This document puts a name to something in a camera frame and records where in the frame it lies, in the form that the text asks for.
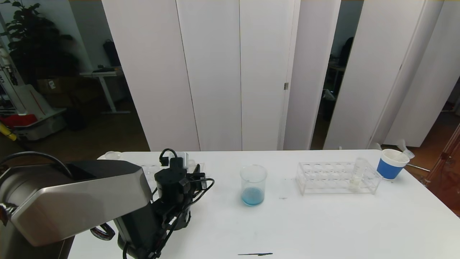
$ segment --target clear plastic container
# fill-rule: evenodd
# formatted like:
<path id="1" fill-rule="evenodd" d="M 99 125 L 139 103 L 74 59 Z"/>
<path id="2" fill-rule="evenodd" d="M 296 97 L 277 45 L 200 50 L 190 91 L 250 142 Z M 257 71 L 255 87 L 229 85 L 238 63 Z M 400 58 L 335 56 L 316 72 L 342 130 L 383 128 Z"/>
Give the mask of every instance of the clear plastic container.
<path id="1" fill-rule="evenodd" d="M 241 199 L 248 206 L 257 206 L 265 198 L 267 170 L 260 165 L 248 165 L 241 169 Z"/>
<path id="2" fill-rule="evenodd" d="M 375 194 L 382 176 L 364 158 L 354 162 L 299 163 L 297 186 L 306 194 Z"/>

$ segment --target potted plant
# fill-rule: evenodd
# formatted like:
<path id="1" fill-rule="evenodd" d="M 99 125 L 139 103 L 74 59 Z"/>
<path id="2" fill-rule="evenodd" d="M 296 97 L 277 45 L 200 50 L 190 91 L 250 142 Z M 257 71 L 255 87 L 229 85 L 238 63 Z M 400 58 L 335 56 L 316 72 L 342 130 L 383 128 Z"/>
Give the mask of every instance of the potted plant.
<path id="1" fill-rule="evenodd" d="M 12 38 L 10 57 L 25 83 L 36 86 L 37 79 L 78 73 L 78 59 L 64 47 L 64 41 L 73 37 L 60 34 L 55 24 L 37 11 L 39 3 L 25 7 L 19 1 L 6 0 L 2 4 L 18 8 L 13 20 L 6 23 L 7 31 L 0 35 Z"/>

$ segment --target test tube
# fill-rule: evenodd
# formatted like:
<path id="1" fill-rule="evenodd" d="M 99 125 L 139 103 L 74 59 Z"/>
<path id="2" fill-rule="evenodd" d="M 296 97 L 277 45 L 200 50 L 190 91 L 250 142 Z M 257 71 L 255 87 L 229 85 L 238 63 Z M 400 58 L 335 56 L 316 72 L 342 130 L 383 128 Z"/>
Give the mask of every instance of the test tube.
<path id="1" fill-rule="evenodd" d="M 368 161 L 364 158 L 356 159 L 355 166 L 353 167 L 353 171 L 351 172 L 350 185 L 348 186 L 350 190 L 357 191 L 361 186 L 367 163 Z"/>

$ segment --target white wall panel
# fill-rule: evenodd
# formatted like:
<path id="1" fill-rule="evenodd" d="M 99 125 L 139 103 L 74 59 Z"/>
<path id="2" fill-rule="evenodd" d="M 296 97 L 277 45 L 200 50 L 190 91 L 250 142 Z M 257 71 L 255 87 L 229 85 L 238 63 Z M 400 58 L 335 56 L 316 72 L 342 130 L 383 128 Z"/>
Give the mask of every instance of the white wall panel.
<path id="1" fill-rule="evenodd" d="M 419 147 L 460 76 L 460 2 L 445 1 L 420 66 L 386 137 Z"/>
<path id="2" fill-rule="evenodd" d="M 365 149 L 399 73 L 424 2 L 364 1 L 324 149 Z"/>
<path id="3" fill-rule="evenodd" d="M 152 151 L 198 151 L 176 2 L 103 0 L 145 136 Z"/>
<path id="4" fill-rule="evenodd" d="M 202 151 L 242 149 L 239 0 L 177 0 Z"/>
<path id="5" fill-rule="evenodd" d="M 382 117 L 379 121 L 371 142 L 383 144 L 396 115 L 401 109 L 404 97 L 406 96 L 411 82 L 417 72 L 420 61 L 425 53 L 426 46 L 430 41 L 443 1 L 425 0 L 419 24 L 415 30 L 412 42 L 409 46 L 406 58 L 404 59 L 396 82 L 388 98 Z"/>
<path id="6" fill-rule="evenodd" d="M 310 148 L 339 7 L 340 0 L 300 3 L 285 150 Z"/>
<path id="7" fill-rule="evenodd" d="M 240 0 L 243 150 L 278 148 L 294 6 L 295 0 Z"/>

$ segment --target desk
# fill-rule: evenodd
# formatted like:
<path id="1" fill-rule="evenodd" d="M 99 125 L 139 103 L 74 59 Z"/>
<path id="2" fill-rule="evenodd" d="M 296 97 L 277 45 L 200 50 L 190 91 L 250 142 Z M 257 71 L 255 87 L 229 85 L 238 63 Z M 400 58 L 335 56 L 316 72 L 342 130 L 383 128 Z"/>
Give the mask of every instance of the desk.
<path id="1" fill-rule="evenodd" d="M 405 170 L 394 181 L 382 181 L 375 195 L 301 196 L 293 185 L 287 199 L 279 198 L 280 182 L 295 177 L 298 162 L 353 161 L 361 156 L 377 167 L 381 151 L 189 154 L 205 163 L 205 172 L 216 183 L 191 207 L 189 226 L 172 234 L 161 259 L 254 258 L 239 253 L 273 253 L 263 259 L 460 256 L 460 220 Z M 121 159 L 140 165 L 157 163 L 158 155 L 132 152 Z M 257 207 L 243 205 L 239 197 L 239 170 L 248 164 L 263 165 L 269 173 L 265 200 Z M 116 237 L 102 241 L 85 231 L 75 237 L 69 258 L 116 259 L 121 252 Z"/>
<path id="2" fill-rule="evenodd" d="M 339 78 L 339 72 L 345 73 L 345 68 L 346 67 L 339 66 L 337 63 L 333 63 L 333 62 L 329 62 L 329 64 L 328 64 L 328 71 L 329 71 L 329 69 L 335 70 L 333 92 L 334 92 L 334 94 L 336 94 L 336 96 L 338 94 L 338 89 L 337 89 L 337 87 L 335 85 L 337 84 L 337 79 Z"/>
<path id="3" fill-rule="evenodd" d="M 105 98 L 110 106 L 110 113 L 130 113 L 130 111 L 117 111 L 115 107 L 115 103 L 112 100 L 112 96 L 110 96 L 109 88 L 107 88 L 107 84 L 105 82 L 104 77 L 120 77 L 123 76 L 122 70 L 115 70 L 115 71 L 108 71 L 108 72 L 85 72 L 80 73 L 82 77 L 97 77 L 101 82 L 102 89 L 104 90 Z"/>

